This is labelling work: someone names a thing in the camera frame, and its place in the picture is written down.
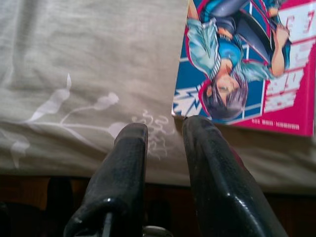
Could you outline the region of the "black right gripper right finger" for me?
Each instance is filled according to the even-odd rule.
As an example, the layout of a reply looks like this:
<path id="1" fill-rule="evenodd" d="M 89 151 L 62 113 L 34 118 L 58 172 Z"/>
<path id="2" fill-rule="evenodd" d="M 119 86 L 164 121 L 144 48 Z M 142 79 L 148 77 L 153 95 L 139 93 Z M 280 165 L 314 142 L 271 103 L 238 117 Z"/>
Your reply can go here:
<path id="1" fill-rule="evenodd" d="M 210 120 L 186 118 L 183 140 L 202 236 L 287 236 L 260 186 Z"/>

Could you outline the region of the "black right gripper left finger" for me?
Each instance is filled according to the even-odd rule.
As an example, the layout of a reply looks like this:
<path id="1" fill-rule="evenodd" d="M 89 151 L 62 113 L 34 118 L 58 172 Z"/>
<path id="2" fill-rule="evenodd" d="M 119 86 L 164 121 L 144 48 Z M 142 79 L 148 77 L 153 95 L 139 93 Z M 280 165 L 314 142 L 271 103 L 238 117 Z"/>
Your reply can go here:
<path id="1" fill-rule="evenodd" d="M 112 151 L 91 177 L 82 203 L 65 226 L 65 237 L 141 237 L 148 128 L 125 126 Z"/>

